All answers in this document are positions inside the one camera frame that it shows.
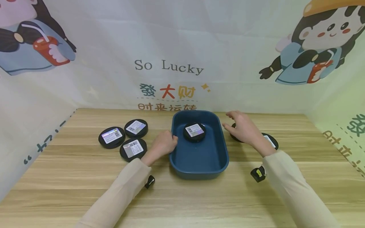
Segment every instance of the cartoon face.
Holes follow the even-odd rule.
[[[351,15],[345,13],[347,7],[339,8],[330,18],[303,29],[299,35],[299,39],[304,40],[303,49],[319,50],[344,45],[365,25],[361,23],[358,15],[360,8],[361,6],[358,6]]]
[[[32,5],[37,0],[0,0],[0,27],[12,26],[37,17]]]

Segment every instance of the hand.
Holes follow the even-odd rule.
[[[269,77],[271,77],[271,75],[273,75],[274,71],[271,70],[271,67],[266,67],[263,68],[262,70],[260,70],[259,74],[262,74],[260,79],[268,79]]]
[[[142,157],[141,161],[147,166],[151,166],[160,157],[171,153],[176,145],[178,138],[173,136],[171,131],[163,131],[155,138],[152,147]]]
[[[57,45],[50,44],[49,45],[49,54],[54,58],[58,63],[66,62],[68,59],[64,57],[58,49]]]
[[[269,156],[276,152],[271,143],[261,134],[260,130],[251,121],[249,116],[240,111],[231,111],[226,115],[236,122],[236,128],[223,123],[223,127],[238,140],[254,147],[262,157]]]

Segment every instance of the navy blue tray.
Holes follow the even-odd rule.
[[[187,141],[183,129],[187,123],[205,126],[205,138],[198,143]],[[172,119],[172,134],[179,137],[170,163],[183,179],[214,179],[229,163],[228,151],[219,118],[208,111],[180,111]]]

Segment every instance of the barcode sticker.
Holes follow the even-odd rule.
[[[190,127],[186,127],[185,129],[188,131],[190,137],[194,137],[204,133],[199,124],[191,125]]]
[[[105,143],[108,144],[122,137],[123,135],[121,134],[118,128],[114,128],[113,130],[108,131],[107,133],[104,133],[101,136],[103,137]]]
[[[271,141],[270,137],[267,135],[264,135],[264,137],[271,143],[271,145],[276,148],[275,144]]]
[[[138,120],[134,121],[129,127],[127,127],[127,131],[132,132],[133,134],[138,134],[143,128],[145,128],[145,124],[139,122]]]
[[[131,157],[143,152],[143,148],[138,140],[134,140],[128,144],[125,144],[123,146],[123,148],[126,151],[128,158],[131,158]]]

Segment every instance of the red cup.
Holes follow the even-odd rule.
[[[58,41],[57,41],[56,38],[54,38],[52,36],[47,36],[47,38],[49,39],[49,42],[47,42],[44,37],[41,37],[41,38],[37,39],[33,43],[34,50],[39,52],[39,54],[41,54],[46,60],[48,60],[48,62],[50,62],[54,66],[61,66],[61,65],[69,63],[70,60],[68,60],[68,59],[63,61],[63,62],[57,62],[53,58],[53,56],[49,54],[49,51],[51,50],[51,48],[49,46],[51,44],[58,45]]]
[[[318,79],[314,80],[314,76],[316,76],[316,73],[318,71],[322,70],[323,67],[329,67],[332,63],[333,63],[333,60],[330,60],[327,64],[326,64],[326,62],[321,62],[321,63],[314,65],[312,68],[311,74],[309,75],[307,83],[311,84],[311,83],[318,82],[320,79],[319,77],[318,77]]]

